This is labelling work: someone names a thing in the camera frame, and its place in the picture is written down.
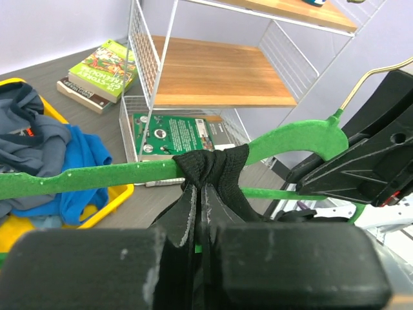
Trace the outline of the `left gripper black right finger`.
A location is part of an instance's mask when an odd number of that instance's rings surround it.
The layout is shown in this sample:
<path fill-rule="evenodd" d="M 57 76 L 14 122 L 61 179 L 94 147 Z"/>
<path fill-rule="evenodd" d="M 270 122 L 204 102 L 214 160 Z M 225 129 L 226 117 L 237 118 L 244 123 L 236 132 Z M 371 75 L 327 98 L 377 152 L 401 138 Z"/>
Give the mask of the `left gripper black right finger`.
<path fill-rule="evenodd" d="M 212 185 L 201 189 L 200 239 L 202 245 L 203 305 L 205 309 L 220 309 L 225 300 L 222 289 L 222 268 L 219 250 L 219 229 L 243 220 L 219 197 Z"/>

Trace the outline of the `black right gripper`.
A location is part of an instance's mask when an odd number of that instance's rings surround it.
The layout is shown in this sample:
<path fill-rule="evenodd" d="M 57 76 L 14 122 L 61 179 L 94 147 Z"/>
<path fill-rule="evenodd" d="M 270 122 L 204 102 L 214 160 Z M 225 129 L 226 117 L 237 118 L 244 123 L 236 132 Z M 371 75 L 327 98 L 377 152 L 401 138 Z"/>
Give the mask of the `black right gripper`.
<path fill-rule="evenodd" d="M 412 135 L 378 134 L 400 117 L 412 125 L 412 74 L 389 72 L 343 127 L 350 147 L 325 161 L 313 154 L 287 174 L 304 195 L 393 205 L 412 194 Z"/>

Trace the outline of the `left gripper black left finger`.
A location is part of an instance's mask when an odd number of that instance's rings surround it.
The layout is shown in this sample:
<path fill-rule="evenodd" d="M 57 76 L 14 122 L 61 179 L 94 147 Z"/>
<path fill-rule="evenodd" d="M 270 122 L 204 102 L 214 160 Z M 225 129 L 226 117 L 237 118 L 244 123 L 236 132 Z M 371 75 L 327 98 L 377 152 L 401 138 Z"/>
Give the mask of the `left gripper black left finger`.
<path fill-rule="evenodd" d="M 154 309 L 192 308 L 196 208 L 197 189 L 188 184 L 151 225 L 165 234 Z"/>

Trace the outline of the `black tank top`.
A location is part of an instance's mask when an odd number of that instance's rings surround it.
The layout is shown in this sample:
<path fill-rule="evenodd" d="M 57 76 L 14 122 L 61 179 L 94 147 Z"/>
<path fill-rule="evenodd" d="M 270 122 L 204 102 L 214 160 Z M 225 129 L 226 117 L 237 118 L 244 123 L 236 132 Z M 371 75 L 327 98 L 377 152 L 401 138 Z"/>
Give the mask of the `black tank top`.
<path fill-rule="evenodd" d="M 245 227 L 260 229 L 344 229 L 350 225 L 346 218 L 314 218 L 303 212 L 288 213 L 281 220 L 271 220 L 257 213 L 245 195 L 242 193 L 238 181 L 240 173 L 248 158 L 247 144 L 226 150 L 193 150 L 173 157 L 177 166 L 185 175 L 183 190 L 187 187 L 194 189 L 198 196 L 203 189 L 213 187 L 219 198 L 218 204 L 213 204 L 211 210 L 219 211 L 227 207 Z"/>

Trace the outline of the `dark green hanger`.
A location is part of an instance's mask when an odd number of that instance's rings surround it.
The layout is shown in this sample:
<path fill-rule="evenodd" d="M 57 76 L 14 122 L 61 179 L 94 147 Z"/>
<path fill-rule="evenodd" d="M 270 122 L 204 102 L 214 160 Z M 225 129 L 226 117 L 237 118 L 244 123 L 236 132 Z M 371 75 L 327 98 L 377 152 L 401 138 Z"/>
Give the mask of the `dark green hanger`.
<path fill-rule="evenodd" d="M 325 161 L 335 158 L 348 149 L 348 138 L 339 128 L 340 117 L 362 84 L 374 74 L 401 69 L 410 64 L 412 59 L 408 58 L 395 65 L 369 70 L 356 83 L 337 111 L 326 120 L 308 119 L 289 123 L 251 141 L 247 144 L 249 154 L 245 166 L 281 153 L 299 150 L 316 153 Z M 106 168 L 109 174 L 108 187 L 185 177 L 174 160 L 124 163 L 107 165 Z M 1 199 L 29 196 L 28 185 L 22 183 L 31 183 L 36 178 L 39 177 L 23 172 L 1 175 Z"/>

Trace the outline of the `royal blue tank top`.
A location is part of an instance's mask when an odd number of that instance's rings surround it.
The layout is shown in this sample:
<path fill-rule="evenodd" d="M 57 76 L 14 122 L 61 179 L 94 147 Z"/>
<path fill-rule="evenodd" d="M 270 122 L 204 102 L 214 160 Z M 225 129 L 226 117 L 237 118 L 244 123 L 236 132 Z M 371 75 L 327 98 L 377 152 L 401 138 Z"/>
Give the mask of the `royal blue tank top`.
<path fill-rule="evenodd" d="M 61 174 L 36 178 L 28 185 L 30 195 L 10 199 L 21 202 L 22 207 L 13 207 L 12 214 L 30 218 L 39 227 L 46 227 L 47 218 L 59 218 L 62 224 L 82 225 L 81 219 L 87 205 L 104 208 L 108 201 L 109 174 L 107 165 L 112 157 L 101 139 L 83 133 L 78 126 L 65 125 L 71 140 L 66 145 Z"/>

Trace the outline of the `dark navy tank top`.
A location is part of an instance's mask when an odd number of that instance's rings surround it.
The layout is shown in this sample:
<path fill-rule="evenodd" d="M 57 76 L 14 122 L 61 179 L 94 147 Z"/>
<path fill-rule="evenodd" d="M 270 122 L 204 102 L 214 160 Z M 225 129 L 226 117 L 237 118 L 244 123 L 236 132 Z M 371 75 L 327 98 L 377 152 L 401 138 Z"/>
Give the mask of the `dark navy tank top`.
<path fill-rule="evenodd" d="M 1 85 L 1 174 L 51 177 L 62 172 L 72 136 L 66 125 L 44 111 L 29 84 Z"/>

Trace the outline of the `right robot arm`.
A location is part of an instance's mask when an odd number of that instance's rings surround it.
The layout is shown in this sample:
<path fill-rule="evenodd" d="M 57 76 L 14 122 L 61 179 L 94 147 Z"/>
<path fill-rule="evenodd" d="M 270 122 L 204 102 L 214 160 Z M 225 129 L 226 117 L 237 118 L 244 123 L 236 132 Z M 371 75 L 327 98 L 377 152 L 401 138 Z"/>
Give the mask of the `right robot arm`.
<path fill-rule="evenodd" d="M 313 154 L 291 169 L 274 167 L 295 200 L 274 200 L 265 215 L 345 221 L 384 242 L 412 223 L 412 67 L 386 74 L 343 127 L 349 148 L 331 160 Z"/>

